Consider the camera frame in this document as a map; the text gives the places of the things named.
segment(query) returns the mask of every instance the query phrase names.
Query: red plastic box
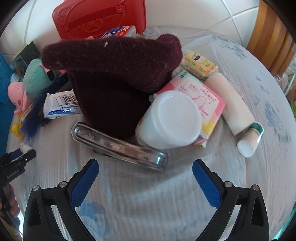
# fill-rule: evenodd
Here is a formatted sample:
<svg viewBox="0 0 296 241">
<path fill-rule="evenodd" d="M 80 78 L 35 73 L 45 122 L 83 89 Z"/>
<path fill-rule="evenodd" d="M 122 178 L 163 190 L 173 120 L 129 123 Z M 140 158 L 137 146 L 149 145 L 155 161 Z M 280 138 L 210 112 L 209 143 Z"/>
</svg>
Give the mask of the red plastic box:
<svg viewBox="0 0 296 241">
<path fill-rule="evenodd" d="M 52 18 L 62 39 L 100 37 L 109 29 L 134 25 L 146 28 L 145 0 L 66 0 Z"/>
</svg>

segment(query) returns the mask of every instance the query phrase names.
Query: hand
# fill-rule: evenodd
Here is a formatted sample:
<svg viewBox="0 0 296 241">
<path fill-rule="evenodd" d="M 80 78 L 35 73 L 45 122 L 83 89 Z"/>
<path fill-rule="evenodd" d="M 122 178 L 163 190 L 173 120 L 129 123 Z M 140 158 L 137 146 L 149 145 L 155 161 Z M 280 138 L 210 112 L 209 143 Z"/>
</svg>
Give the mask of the hand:
<svg viewBox="0 0 296 241">
<path fill-rule="evenodd" d="M 11 206 L 10 213 L 14 218 L 16 218 L 20 213 L 20 208 L 18 207 L 17 200 L 15 200 L 14 189 L 10 184 L 9 184 L 9 190 L 10 190 L 10 195 L 9 195 L 8 201 Z"/>
</svg>

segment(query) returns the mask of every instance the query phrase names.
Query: tile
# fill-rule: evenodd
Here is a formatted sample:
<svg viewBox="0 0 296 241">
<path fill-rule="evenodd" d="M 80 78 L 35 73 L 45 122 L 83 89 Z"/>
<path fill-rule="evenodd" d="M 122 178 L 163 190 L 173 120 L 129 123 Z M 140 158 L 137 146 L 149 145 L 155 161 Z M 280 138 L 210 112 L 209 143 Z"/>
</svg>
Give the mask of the tile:
<svg viewBox="0 0 296 241">
<path fill-rule="evenodd" d="M 64 0 L 37 0 L 28 25 L 26 43 L 34 42 L 40 52 L 51 43 L 61 40 L 52 20 L 53 10 Z"/>
<path fill-rule="evenodd" d="M 146 0 L 146 11 L 148 26 L 208 29 L 230 17 L 221 0 Z"/>
<path fill-rule="evenodd" d="M 253 32 L 258 15 L 258 9 L 258 7 L 253 8 L 233 16 L 233 21 L 237 27 L 243 46 L 245 48 L 247 47 Z"/>
<path fill-rule="evenodd" d="M 230 10 L 230 14 L 232 16 L 242 11 L 245 11 L 247 9 L 259 6 L 259 0 L 222 0 L 222 1 Z"/>
<path fill-rule="evenodd" d="M 0 37 L 0 52 L 15 55 L 24 46 L 28 17 L 34 0 L 29 0 L 13 17 Z"/>
<path fill-rule="evenodd" d="M 232 18 L 226 19 L 223 22 L 218 23 L 217 25 L 211 27 L 209 30 L 222 34 L 226 38 L 229 38 L 237 42 L 238 44 L 242 45 L 242 41 L 239 37 L 239 33 L 237 31 L 237 28 L 235 27 Z"/>
</svg>

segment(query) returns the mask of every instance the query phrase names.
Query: knit beanie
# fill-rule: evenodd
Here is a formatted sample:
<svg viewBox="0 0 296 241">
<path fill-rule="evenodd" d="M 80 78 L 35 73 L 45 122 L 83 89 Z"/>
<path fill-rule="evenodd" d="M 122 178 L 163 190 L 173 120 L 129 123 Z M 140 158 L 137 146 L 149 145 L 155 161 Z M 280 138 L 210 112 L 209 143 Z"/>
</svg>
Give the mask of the knit beanie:
<svg viewBox="0 0 296 241">
<path fill-rule="evenodd" d="M 64 40 L 45 47 L 42 63 L 64 69 L 89 125 L 126 140 L 182 60 L 177 37 Z"/>
</svg>

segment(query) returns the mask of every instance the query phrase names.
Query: green plush toy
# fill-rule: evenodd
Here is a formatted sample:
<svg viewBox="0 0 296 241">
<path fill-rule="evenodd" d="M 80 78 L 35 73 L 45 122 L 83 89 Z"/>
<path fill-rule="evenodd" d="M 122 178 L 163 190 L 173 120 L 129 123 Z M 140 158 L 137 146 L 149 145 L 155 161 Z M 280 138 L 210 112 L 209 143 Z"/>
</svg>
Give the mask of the green plush toy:
<svg viewBox="0 0 296 241">
<path fill-rule="evenodd" d="M 50 78 L 48 73 L 41 66 L 41 59 L 32 60 L 26 70 L 22 86 L 23 90 L 27 90 L 28 99 L 35 99 L 43 89 L 52 85 L 55 75 L 53 73 Z"/>
<path fill-rule="evenodd" d="M 14 114 L 21 114 L 31 105 L 41 91 L 53 84 L 56 73 L 45 69 L 40 59 L 34 59 L 28 65 L 23 82 L 11 82 L 8 97 L 18 109 Z"/>
</svg>

